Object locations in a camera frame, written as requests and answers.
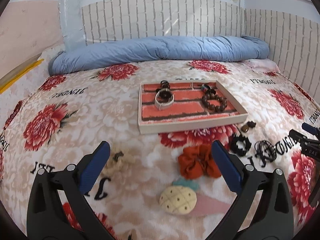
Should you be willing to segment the floral fleece bed blanket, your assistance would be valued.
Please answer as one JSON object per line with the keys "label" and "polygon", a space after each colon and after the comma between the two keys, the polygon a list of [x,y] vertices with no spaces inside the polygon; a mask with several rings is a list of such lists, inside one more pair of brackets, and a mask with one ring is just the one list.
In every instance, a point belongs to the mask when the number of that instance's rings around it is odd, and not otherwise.
{"label": "floral fleece bed blanket", "polygon": [[100,175],[87,200],[119,239],[204,239],[222,214],[176,218],[158,204],[160,192],[180,177],[178,156],[188,146],[213,140],[228,145],[239,125],[142,135],[138,128],[141,83],[162,79],[217,80],[256,123],[246,136],[268,140],[277,158],[263,164],[251,149],[243,163],[264,171],[281,168],[292,197],[294,229],[315,213],[308,204],[316,162],[289,137],[302,122],[319,125],[319,110],[289,79],[256,72],[242,62],[158,60],[87,70],[49,78],[9,121],[1,145],[1,201],[22,232],[27,230],[31,184],[39,168],[57,171],[91,153],[101,141],[135,163],[112,178]]}

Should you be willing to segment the orange fabric scrunchie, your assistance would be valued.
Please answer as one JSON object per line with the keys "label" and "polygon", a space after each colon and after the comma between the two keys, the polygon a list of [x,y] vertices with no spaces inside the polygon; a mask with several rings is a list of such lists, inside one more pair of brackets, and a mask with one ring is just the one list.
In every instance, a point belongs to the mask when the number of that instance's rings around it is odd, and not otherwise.
{"label": "orange fabric scrunchie", "polygon": [[185,147],[177,160],[180,174],[187,180],[194,180],[201,176],[221,177],[221,172],[212,157],[210,145]]}

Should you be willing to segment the black hair claw clip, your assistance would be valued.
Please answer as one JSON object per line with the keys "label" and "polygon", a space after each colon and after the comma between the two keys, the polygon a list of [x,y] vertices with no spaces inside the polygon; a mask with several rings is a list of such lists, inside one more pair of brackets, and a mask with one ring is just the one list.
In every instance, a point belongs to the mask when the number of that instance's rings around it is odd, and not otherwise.
{"label": "black hair claw clip", "polygon": [[167,80],[162,80],[160,89],[170,89],[170,83]]}

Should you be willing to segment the clear plastic sheet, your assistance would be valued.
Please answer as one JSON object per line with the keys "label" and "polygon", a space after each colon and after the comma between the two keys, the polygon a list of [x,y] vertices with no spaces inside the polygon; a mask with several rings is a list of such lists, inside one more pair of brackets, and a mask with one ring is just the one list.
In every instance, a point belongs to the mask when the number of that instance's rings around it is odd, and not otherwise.
{"label": "clear plastic sheet", "polygon": [[60,27],[66,51],[86,45],[86,34],[82,22],[82,0],[58,0]]}

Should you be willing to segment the white tray with brick liner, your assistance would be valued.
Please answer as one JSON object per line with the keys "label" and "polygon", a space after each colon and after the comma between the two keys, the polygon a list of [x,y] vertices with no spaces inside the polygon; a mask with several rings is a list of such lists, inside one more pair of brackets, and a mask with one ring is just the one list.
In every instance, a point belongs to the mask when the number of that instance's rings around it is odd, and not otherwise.
{"label": "white tray with brick liner", "polygon": [[[209,85],[226,103],[222,112],[203,105],[203,84]],[[248,113],[241,103],[217,80],[170,81],[172,103],[159,109],[161,98],[156,90],[161,84],[141,83],[138,100],[138,127],[141,134],[169,133],[216,126],[239,124]]]}

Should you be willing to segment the brown teardrop stone pendant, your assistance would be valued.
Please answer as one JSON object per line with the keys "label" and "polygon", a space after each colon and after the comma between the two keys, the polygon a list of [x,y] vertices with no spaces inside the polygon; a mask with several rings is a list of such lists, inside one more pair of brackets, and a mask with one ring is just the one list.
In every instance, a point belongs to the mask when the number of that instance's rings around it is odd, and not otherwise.
{"label": "brown teardrop stone pendant", "polygon": [[248,131],[249,131],[249,126],[248,126],[248,124],[245,124],[244,126],[242,126],[241,130],[242,130],[244,133],[248,132]]}

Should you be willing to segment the black scrunchie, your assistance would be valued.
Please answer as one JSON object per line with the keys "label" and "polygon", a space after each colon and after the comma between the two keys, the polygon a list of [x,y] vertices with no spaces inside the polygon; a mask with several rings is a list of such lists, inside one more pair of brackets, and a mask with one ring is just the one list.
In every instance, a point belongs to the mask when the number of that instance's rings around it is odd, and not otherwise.
{"label": "black scrunchie", "polygon": [[244,157],[247,152],[251,149],[252,143],[248,137],[234,133],[232,135],[231,142],[229,144],[230,150],[239,157]]}

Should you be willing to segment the cream fluffy scrunchie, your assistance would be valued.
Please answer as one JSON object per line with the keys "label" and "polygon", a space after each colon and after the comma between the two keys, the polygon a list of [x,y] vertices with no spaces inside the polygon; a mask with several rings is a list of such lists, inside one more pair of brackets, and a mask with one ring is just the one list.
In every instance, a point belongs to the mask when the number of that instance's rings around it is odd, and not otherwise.
{"label": "cream fluffy scrunchie", "polygon": [[112,178],[124,168],[128,168],[130,165],[134,164],[135,161],[135,157],[127,152],[112,152],[102,170],[102,175],[107,178]]}

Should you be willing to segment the rolled blue quilt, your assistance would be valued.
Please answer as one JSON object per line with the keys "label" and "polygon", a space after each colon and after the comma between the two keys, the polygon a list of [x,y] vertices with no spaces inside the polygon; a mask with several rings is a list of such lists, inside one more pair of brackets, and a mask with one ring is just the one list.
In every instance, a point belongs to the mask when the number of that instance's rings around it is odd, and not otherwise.
{"label": "rolled blue quilt", "polygon": [[268,44],[251,36],[155,36],[90,44],[62,51],[51,59],[49,75],[93,70],[117,64],[156,60],[237,62],[266,59]]}

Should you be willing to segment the yellow strip at bedside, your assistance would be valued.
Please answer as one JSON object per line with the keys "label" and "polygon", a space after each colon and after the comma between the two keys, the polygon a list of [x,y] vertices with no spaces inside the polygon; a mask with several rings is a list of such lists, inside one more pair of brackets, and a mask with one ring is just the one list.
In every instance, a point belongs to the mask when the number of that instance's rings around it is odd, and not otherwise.
{"label": "yellow strip at bedside", "polygon": [[25,75],[27,72],[31,71],[38,65],[40,65],[44,59],[39,59],[32,64],[29,64],[28,66],[22,68],[17,74],[15,74],[12,78],[10,78],[8,81],[6,81],[3,85],[1,85],[1,93],[6,91],[10,86],[12,86],[18,79],[20,79],[23,75]]}

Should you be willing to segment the dark brown hair claw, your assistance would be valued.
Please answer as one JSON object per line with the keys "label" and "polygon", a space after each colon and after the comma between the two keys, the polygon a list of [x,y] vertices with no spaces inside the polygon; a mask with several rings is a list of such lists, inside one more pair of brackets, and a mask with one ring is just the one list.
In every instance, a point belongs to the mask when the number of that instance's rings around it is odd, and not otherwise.
{"label": "dark brown hair claw", "polygon": [[169,88],[161,88],[157,90],[156,98],[161,98],[162,100],[169,100],[173,96],[173,93]]}

